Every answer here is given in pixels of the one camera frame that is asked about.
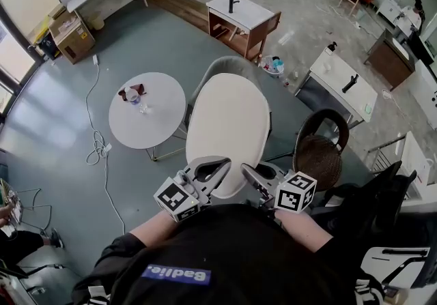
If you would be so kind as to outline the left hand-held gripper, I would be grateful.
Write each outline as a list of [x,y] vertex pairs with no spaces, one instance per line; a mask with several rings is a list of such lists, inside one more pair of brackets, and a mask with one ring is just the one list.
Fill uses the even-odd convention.
[[154,199],[163,211],[181,222],[211,205],[212,192],[220,186],[230,168],[231,160],[227,157],[195,158],[184,171],[168,177]]

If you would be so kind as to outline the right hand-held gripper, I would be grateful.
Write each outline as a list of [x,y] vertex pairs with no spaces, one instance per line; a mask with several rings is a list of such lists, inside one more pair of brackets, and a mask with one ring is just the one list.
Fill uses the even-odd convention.
[[260,162],[256,167],[241,164],[246,180],[263,197],[266,209],[280,209],[291,213],[303,212],[312,202],[317,180],[303,172],[285,172],[270,162]]

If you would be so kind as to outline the cream seat cushion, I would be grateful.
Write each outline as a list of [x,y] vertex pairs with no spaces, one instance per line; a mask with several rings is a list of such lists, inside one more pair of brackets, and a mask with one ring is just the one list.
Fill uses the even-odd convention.
[[217,74],[201,88],[195,101],[187,132],[186,160],[229,158],[231,168],[212,192],[218,199],[229,199],[246,185],[240,166],[259,164],[269,129],[269,105],[255,84],[237,74]]

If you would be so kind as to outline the beige upholstered chair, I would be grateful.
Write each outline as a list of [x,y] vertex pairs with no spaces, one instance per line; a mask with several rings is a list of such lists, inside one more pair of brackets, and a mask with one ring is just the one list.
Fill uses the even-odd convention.
[[[183,124],[188,131],[188,127],[190,124],[191,116],[193,113],[194,105],[197,100],[197,97],[203,88],[203,86],[213,77],[217,74],[222,73],[228,73],[228,74],[236,74],[238,76],[242,76],[248,80],[250,80],[260,91],[261,85],[257,78],[257,72],[256,67],[254,63],[251,61],[243,58],[243,57],[237,57],[237,56],[224,56],[220,57],[216,60],[214,60],[209,68],[206,70],[206,73],[204,74],[203,78],[201,79],[201,82],[197,86],[196,90],[193,92],[190,100],[187,103],[186,106],[186,112],[184,116]],[[283,73],[276,73],[273,74],[273,78],[279,79],[282,83],[284,83],[285,86],[288,86],[289,83],[286,81],[286,79],[283,76]],[[270,116],[270,127],[268,131],[268,137],[271,135],[272,132],[272,112],[269,111]],[[273,156],[271,158],[268,158],[265,160],[265,162],[272,162],[274,160],[278,160],[280,158],[284,157],[292,157],[294,155],[294,150],[290,152],[286,152],[284,154],[279,154],[277,156]]]

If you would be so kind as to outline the person's left forearm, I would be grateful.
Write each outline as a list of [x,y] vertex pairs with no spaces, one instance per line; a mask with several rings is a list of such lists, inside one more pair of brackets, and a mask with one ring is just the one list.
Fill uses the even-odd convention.
[[165,241],[177,226],[178,223],[166,211],[161,211],[134,228],[130,234],[146,247],[151,247]]

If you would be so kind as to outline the brown wicker chair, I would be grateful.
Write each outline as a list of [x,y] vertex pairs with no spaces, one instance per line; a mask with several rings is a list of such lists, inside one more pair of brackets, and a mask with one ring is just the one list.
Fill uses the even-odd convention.
[[[337,141],[317,133],[325,120],[332,121],[339,131]],[[347,121],[331,108],[314,112],[303,123],[297,134],[293,155],[293,170],[317,180],[317,190],[329,190],[341,176],[341,154],[350,131]]]

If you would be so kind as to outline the full trash bin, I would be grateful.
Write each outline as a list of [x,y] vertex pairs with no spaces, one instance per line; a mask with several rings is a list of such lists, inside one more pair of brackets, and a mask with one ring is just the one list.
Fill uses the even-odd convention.
[[262,57],[259,66],[274,78],[281,78],[285,70],[283,60],[276,55]]

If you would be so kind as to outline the white counter grey front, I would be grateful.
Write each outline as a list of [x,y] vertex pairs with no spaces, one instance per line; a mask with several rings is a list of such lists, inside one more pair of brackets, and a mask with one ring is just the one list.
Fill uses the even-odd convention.
[[341,57],[324,50],[309,68],[295,96],[312,111],[331,108],[348,123],[350,129],[371,120],[377,92],[359,74],[357,83],[347,92],[342,88],[358,74]]

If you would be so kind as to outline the white equipment housing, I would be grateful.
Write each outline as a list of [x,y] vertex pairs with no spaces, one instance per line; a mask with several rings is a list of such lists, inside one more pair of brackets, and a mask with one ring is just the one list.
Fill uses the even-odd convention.
[[430,247],[370,248],[361,268],[384,286],[411,289],[427,260]]

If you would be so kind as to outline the wooden vanity cabinet white top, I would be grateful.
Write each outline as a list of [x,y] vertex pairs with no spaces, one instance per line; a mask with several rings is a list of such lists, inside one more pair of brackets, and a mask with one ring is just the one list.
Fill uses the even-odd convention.
[[240,0],[228,13],[229,0],[211,0],[208,9],[209,35],[232,48],[245,59],[258,63],[266,39],[278,26],[281,13],[271,12],[250,1]]

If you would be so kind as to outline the dark brown vanity cabinet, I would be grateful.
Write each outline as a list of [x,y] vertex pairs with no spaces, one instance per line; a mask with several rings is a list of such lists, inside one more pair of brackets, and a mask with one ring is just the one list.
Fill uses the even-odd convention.
[[415,72],[413,56],[385,29],[367,53],[364,63],[381,74],[390,91],[400,86]]

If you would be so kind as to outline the wooden floor platform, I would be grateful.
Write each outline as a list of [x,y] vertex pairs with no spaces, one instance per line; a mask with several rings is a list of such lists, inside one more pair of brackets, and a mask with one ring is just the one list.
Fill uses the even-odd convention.
[[150,0],[158,7],[171,12],[182,20],[196,26],[203,32],[209,32],[208,9],[206,4],[197,0]]

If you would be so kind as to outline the large cardboard box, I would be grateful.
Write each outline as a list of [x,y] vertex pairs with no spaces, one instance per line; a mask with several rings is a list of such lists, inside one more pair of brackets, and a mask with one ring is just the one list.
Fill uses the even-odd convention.
[[62,12],[50,20],[48,29],[57,48],[71,64],[82,60],[95,45],[86,24],[75,13]]

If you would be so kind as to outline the black bin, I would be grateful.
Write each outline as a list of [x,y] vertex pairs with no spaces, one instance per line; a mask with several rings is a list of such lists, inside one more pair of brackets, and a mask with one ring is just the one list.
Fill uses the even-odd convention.
[[36,37],[35,45],[51,60],[55,60],[60,54],[49,29],[45,29]]

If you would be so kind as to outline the large window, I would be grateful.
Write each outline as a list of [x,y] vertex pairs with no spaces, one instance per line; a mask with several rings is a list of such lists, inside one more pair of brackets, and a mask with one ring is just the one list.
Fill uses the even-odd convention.
[[0,119],[43,62],[36,36],[59,0],[0,0]]

